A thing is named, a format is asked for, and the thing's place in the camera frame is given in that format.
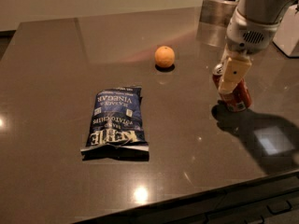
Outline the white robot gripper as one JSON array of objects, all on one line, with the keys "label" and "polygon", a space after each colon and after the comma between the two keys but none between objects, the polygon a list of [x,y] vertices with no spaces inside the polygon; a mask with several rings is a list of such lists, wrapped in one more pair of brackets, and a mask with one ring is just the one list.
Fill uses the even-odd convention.
[{"label": "white robot gripper", "polygon": [[221,64],[224,66],[218,87],[219,93],[232,93],[251,68],[250,60],[229,57],[231,51],[248,55],[258,53],[269,46],[277,30],[277,24],[250,21],[241,15],[237,9],[235,10],[227,26],[227,45],[225,45],[221,56]]}]

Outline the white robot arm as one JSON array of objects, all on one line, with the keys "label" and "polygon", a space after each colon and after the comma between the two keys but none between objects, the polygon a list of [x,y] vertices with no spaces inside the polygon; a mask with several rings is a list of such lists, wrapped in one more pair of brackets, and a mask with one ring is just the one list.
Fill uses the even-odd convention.
[{"label": "white robot arm", "polygon": [[226,30],[218,91],[232,93],[251,68],[250,55],[266,49],[296,0],[239,0]]}]

